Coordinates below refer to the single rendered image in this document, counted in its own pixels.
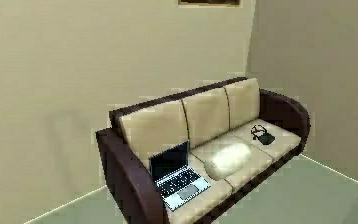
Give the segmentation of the dark brown cream sofa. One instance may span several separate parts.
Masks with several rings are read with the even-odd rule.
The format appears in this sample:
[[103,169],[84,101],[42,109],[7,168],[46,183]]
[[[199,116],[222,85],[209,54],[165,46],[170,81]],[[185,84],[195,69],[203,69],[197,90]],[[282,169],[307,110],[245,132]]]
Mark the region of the dark brown cream sofa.
[[[128,224],[212,224],[305,147],[310,117],[296,100],[236,77],[113,110],[96,134],[106,185]],[[260,124],[275,137],[254,140]],[[163,202],[149,158],[189,141],[189,166],[211,185],[175,211]],[[232,175],[211,179],[205,161],[235,143],[250,147],[248,162]]]

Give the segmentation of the cream white pillow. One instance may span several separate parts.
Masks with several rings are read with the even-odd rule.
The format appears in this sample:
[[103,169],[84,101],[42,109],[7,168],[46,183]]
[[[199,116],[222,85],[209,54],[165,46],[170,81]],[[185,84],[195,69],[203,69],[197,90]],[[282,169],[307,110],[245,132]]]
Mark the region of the cream white pillow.
[[224,179],[241,169],[250,159],[250,147],[235,143],[214,153],[204,163],[207,175],[213,180]]

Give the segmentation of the dark framed wall picture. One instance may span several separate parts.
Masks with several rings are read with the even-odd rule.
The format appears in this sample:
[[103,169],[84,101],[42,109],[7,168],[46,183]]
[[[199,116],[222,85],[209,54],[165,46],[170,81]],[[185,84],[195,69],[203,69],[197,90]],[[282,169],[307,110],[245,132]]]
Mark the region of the dark framed wall picture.
[[178,0],[180,5],[192,4],[197,6],[239,6],[241,0]]

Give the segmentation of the silver open laptop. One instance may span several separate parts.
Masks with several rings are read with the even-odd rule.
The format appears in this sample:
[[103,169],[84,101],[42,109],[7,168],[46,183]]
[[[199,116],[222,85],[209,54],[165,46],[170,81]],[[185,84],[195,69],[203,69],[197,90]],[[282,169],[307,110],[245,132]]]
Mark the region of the silver open laptop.
[[211,187],[189,166],[190,143],[184,141],[149,158],[149,170],[165,205],[175,211]]

